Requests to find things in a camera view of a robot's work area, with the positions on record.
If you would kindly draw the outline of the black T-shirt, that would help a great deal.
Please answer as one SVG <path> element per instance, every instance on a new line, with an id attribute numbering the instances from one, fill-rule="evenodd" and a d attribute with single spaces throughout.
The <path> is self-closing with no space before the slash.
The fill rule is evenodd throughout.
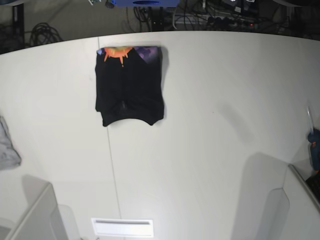
<path id="1" fill-rule="evenodd" d="M 164 118 L 162 60 L 159 46 L 97 50 L 95 109 L 104 127 L 126 119 L 152 126 Z"/>

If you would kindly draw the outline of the white power strip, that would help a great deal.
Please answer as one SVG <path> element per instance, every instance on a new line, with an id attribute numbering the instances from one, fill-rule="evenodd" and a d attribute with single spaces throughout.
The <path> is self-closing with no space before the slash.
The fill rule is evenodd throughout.
<path id="1" fill-rule="evenodd" d="M 176 14 L 172 16 L 172 27 L 183 25 L 186 30 L 223 30 L 235 31 L 238 29 L 255 29 L 257 23 L 253 19 L 240 16 L 212 16 L 207 14 Z"/>

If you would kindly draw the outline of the blue box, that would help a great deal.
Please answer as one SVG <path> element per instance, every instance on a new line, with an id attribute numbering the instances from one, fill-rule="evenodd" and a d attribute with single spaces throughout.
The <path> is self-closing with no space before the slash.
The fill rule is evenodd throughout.
<path id="1" fill-rule="evenodd" d="M 116 7 L 176 7 L 180 0 L 109 0 Z"/>

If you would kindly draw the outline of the white paper label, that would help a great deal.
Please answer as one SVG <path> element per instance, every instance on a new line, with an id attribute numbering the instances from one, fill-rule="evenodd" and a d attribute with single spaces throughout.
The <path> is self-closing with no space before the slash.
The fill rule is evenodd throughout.
<path id="1" fill-rule="evenodd" d="M 122 238 L 153 238 L 154 223 L 151 219 L 105 219 L 92 218 L 97 236 Z"/>

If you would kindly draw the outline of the blue glue gun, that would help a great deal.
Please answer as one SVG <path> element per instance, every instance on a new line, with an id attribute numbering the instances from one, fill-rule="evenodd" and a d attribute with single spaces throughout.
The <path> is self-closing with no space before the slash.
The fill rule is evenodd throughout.
<path id="1" fill-rule="evenodd" d="M 307 135 L 309 142 L 310 159 L 313 170 L 318 173 L 320 171 L 320 131 L 313 128 Z"/>

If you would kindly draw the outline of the grey cloth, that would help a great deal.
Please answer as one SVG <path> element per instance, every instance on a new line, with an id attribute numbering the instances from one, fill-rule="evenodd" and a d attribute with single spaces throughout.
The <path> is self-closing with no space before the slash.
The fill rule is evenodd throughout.
<path id="1" fill-rule="evenodd" d="M 22 159 L 16 151 L 10 136 L 9 128 L 3 116 L 0 117 L 0 170 L 19 167 Z"/>

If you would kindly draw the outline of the black keyboard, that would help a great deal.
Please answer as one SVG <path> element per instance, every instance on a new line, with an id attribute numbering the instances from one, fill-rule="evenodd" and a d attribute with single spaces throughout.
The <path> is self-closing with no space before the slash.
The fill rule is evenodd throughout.
<path id="1" fill-rule="evenodd" d="M 309 177 L 306 180 L 306 184 L 316 197 L 318 201 L 320 201 L 320 173 Z"/>

